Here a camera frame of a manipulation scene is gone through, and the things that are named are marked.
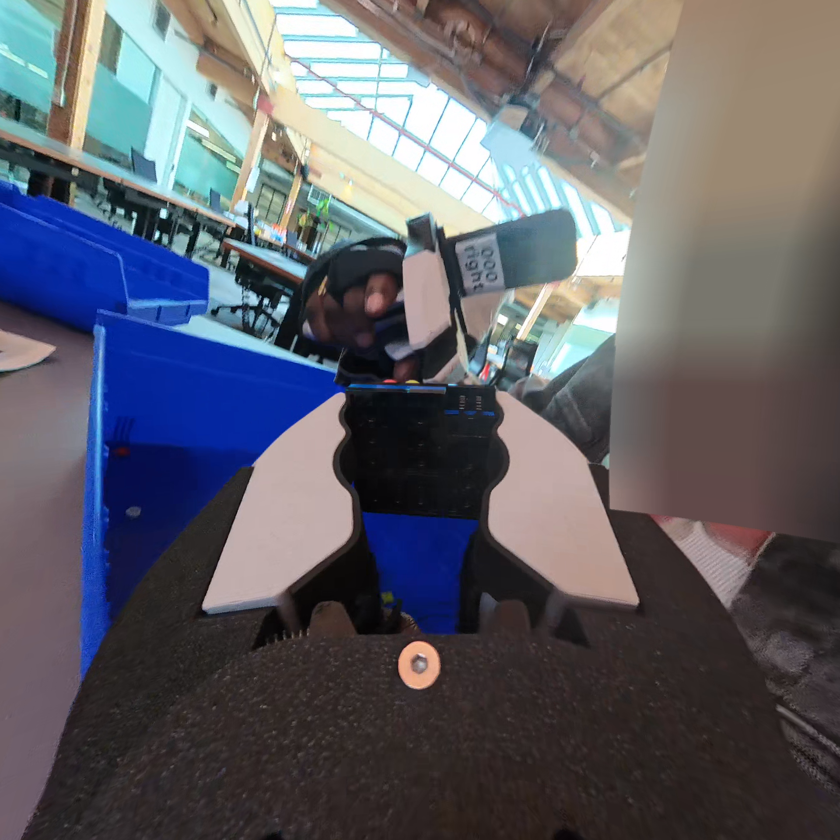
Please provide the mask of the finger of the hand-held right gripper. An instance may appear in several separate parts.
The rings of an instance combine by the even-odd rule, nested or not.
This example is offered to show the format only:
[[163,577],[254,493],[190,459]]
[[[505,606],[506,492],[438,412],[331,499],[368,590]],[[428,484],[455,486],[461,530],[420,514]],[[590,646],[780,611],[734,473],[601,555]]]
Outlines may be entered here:
[[501,308],[507,302],[507,290],[462,299],[456,319],[454,348],[444,350],[444,361],[429,375],[430,383],[477,383],[478,374],[473,373],[469,366],[478,354],[486,351]]
[[403,300],[408,343],[428,348],[453,328],[451,288],[441,255],[417,251],[403,261]]

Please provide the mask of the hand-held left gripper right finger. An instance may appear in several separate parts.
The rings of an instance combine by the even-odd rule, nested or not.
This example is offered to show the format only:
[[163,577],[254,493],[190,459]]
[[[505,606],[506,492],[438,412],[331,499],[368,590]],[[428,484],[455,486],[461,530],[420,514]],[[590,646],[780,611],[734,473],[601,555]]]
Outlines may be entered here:
[[480,515],[480,592],[555,628],[570,607],[635,613],[641,602],[582,452],[508,393],[497,394],[502,473]]

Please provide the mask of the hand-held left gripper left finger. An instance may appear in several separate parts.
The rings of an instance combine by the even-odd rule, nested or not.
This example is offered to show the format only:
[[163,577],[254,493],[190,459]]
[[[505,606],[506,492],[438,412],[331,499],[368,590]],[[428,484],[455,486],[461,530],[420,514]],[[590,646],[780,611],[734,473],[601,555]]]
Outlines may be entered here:
[[351,492],[335,467],[347,434],[344,406],[344,394],[331,396],[257,458],[206,590],[205,614],[288,604],[351,541]]

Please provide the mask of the large blue storage bin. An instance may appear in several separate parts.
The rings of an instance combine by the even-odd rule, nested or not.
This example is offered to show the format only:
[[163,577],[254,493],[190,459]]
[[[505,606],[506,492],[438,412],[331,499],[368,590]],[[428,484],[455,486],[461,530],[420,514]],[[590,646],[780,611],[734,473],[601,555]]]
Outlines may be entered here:
[[[343,388],[332,372],[100,311],[93,329],[80,673],[152,565],[239,470]],[[116,447],[131,455],[116,458]]]

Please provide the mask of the black toy brick plate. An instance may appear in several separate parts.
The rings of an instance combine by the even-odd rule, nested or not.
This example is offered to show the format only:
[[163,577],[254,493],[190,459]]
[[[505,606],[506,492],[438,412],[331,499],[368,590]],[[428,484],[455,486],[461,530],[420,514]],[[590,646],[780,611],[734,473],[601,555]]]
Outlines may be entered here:
[[484,385],[346,388],[341,466],[362,512],[477,520],[499,474],[497,391]]

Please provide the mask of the person's right hand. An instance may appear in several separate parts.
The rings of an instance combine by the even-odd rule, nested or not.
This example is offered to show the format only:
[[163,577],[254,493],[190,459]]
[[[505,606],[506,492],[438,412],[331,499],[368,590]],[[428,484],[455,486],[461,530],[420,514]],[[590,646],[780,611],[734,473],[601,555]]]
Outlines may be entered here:
[[338,385],[419,380],[421,361],[407,344],[405,254],[399,238],[342,241],[308,268],[300,332],[339,351]]

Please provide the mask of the white ceiling projector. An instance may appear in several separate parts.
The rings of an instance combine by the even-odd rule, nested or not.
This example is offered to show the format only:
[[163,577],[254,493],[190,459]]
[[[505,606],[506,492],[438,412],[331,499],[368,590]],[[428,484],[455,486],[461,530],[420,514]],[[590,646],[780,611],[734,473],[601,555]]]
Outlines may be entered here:
[[524,101],[503,106],[491,120],[480,145],[494,162],[519,172],[542,164],[545,120]]

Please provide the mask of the wooden office table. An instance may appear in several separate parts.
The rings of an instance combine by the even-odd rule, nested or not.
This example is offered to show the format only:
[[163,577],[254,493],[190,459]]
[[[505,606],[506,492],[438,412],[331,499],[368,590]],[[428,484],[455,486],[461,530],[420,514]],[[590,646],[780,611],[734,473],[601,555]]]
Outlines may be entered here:
[[277,275],[292,285],[294,289],[292,297],[290,299],[284,298],[277,309],[277,315],[283,316],[284,318],[286,310],[288,309],[288,304],[290,304],[296,290],[304,280],[306,274],[305,266],[302,263],[290,259],[275,250],[261,248],[255,245],[248,245],[247,243],[231,238],[224,239],[222,249],[225,257],[235,256],[237,259],[234,274],[236,272],[238,262],[242,259],[243,261],[247,261],[258,268],[267,270],[268,272]]

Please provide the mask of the person's striped shirt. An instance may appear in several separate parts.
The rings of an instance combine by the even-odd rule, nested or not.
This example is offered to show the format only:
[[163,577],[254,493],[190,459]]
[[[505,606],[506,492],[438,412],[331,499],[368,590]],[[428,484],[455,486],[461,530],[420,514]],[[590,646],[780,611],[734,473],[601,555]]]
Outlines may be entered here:
[[729,609],[775,532],[708,521],[653,516]]

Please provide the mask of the black office chair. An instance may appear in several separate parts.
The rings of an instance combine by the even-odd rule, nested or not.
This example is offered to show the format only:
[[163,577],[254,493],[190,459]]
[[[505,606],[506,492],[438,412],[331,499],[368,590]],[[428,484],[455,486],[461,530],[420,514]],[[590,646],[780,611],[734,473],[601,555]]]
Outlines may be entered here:
[[284,298],[292,297],[292,285],[242,259],[238,262],[234,279],[241,287],[241,302],[232,306],[217,305],[209,311],[210,316],[216,318],[222,310],[239,313],[242,330],[247,335],[274,341],[283,319],[283,316],[277,315],[277,309]]

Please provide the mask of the person's dark denim jacket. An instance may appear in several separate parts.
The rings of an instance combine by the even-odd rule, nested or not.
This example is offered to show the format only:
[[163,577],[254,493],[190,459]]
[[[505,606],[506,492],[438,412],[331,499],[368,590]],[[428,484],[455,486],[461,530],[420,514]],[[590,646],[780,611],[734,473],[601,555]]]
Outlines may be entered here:
[[839,547],[778,534],[730,613],[801,769],[838,805]]

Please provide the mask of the white paper sheet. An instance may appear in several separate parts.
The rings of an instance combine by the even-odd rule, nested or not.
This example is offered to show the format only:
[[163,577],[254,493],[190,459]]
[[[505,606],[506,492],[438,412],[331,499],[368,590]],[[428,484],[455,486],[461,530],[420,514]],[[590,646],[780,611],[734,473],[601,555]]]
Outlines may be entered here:
[[1,374],[41,364],[55,351],[56,346],[53,344],[1,330]]

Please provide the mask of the long wooden table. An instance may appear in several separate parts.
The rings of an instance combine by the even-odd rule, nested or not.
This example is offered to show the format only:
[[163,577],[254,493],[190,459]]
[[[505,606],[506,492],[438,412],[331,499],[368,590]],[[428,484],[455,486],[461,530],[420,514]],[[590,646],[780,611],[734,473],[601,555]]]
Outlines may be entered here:
[[166,239],[168,247],[180,225],[189,227],[185,251],[188,258],[193,257],[202,231],[214,228],[226,236],[236,226],[234,219],[221,212],[5,118],[1,119],[1,157],[2,161],[26,170],[29,196],[48,196],[71,205],[73,185],[102,185],[106,192],[117,196],[119,203],[135,208],[133,235],[150,242],[159,231],[161,213],[166,211],[166,216],[173,219]]

